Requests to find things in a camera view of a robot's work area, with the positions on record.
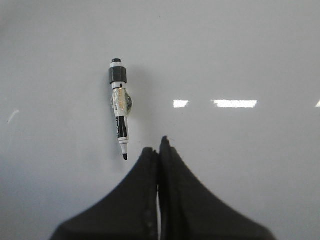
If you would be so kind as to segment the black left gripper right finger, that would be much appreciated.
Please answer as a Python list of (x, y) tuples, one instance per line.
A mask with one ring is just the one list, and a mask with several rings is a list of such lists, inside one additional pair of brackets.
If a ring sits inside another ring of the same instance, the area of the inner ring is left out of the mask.
[(159, 148), (162, 240), (273, 240), (265, 226), (232, 209), (208, 190), (166, 136)]

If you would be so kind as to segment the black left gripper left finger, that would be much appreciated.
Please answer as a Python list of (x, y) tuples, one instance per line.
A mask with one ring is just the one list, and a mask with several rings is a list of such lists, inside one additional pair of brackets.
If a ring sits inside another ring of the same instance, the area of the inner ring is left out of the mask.
[(61, 223), (52, 240), (156, 240), (159, 155), (150, 147), (101, 201)]

